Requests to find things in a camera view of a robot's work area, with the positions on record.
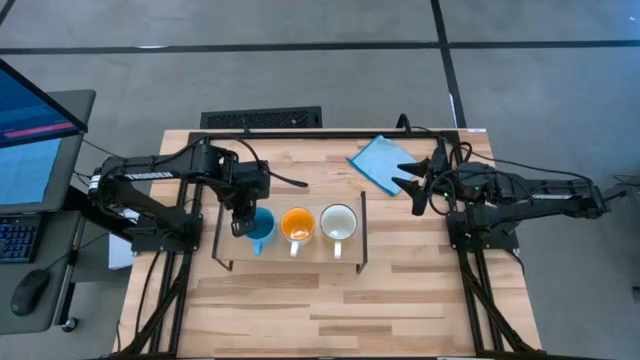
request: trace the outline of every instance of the concrete floor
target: concrete floor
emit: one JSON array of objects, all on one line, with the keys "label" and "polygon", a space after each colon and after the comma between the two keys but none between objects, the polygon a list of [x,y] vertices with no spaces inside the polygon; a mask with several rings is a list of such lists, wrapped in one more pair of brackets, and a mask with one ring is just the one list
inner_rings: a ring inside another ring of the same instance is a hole
[{"label": "concrete floor", "polygon": [[[632,0],[446,0],[442,9],[453,41],[640,39]],[[0,47],[432,41],[433,24],[422,0],[17,0]],[[640,49],[452,56],[467,125],[488,129],[496,157],[584,173],[604,188],[611,174],[640,173]],[[45,90],[95,89],[88,138],[124,156],[157,152],[165,129],[197,127],[202,111],[320,105],[325,127],[392,126],[400,112],[415,125],[453,126],[438,50],[4,58]],[[103,158],[83,148],[77,169],[90,172]],[[637,216],[622,200],[598,221],[557,217],[519,227],[549,352],[637,358]],[[125,286],[126,279],[79,286],[72,312],[82,327],[0,337],[0,359],[108,353]]]}]

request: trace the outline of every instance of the wooden table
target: wooden table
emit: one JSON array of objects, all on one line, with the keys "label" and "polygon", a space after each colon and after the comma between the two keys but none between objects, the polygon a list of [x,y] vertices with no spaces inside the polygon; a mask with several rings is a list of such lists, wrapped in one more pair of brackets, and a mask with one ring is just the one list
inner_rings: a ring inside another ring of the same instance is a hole
[{"label": "wooden table", "polygon": [[[486,133],[459,133],[461,141],[470,142],[474,151],[491,156]],[[161,153],[177,151],[187,143],[188,135],[187,130],[166,131]],[[295,262],[238,262],[233,272],[227,272],[211,259],[219,204],[211,190],[204,190],[202,213],[206,225],[201,248],[193,258],[179,356],[474,354],[458,260],[449,247],[445,220],[430,209],[422,217],[412,216],[406,194],[390,197],[345,161],[368,141],[249,141],[262,159],[269,160],[274,172],[310,184],[300,189],[272,178],[271,194],[357,196],[366,191],[369,264],[360,275],[352,265]],[[436,146],[435,140],[396,141],[418,160],[431,156]],[[251,159],[239,143],[214,143],[236,151],[241,161]],[[151,195],[174,205],[178,184],[155,182]],[[442,199],[435,200],[436,206],[446,208]],[[486,251],[486,257],[496,305],[524,341],[539,348],[519,264],[500,250]],[[138,256],[133,265],[120,318],[125,345],[133,337],[142,285],[152,258],[153,254]],[[180,263],[178,259],[174,274]],[[152,274],[143,324],[157,302],[162,264],[164,254]],[[486,315],[478,307],[485,346],[491,348]],[[168,346],[167,324],[172,316],[170,309],[161,350]]]}]

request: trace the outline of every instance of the black keyboard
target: black keyboard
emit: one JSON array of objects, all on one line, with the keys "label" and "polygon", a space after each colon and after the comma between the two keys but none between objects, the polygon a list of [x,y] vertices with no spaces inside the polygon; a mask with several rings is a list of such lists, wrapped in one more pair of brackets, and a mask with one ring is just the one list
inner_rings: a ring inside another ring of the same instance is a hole
[{"label": "black keyboard", "polygon": [[319,106],[205,112],[200,117],[201,129],[286,129],[321,128]]},{"label": "black keyboard", "polygon": [[33,262],[38,251],[41,217],[0,217],[0,264]]}]

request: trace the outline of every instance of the blue cloth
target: blue cloth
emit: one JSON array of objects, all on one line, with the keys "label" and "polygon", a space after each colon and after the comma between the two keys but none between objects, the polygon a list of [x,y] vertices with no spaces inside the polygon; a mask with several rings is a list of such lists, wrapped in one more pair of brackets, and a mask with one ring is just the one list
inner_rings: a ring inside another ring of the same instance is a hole
[{"label": "blue cloth", "polygon": [[0,205],[42,202],[59,145],[54,139],[0,149]]},{"label": "blue cloth", "polygon": [[392,177],[410,180],[412,175],[398,169],[399,164],[414,163],[416,160],[393,140],[376,136],[356,156],[347,159],[351,166],[381,187],[389,195],[395,196],[400,187],[391,181]]}]

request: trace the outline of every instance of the monitor screen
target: monitor screen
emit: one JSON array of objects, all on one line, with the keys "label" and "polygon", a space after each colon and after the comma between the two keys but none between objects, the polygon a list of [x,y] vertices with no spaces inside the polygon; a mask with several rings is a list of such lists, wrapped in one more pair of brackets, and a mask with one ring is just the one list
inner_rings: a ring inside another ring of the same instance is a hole
[{"label": "monitor screen", "polygon": [[0,60],[0,148],[85,131],[85,124]]}]

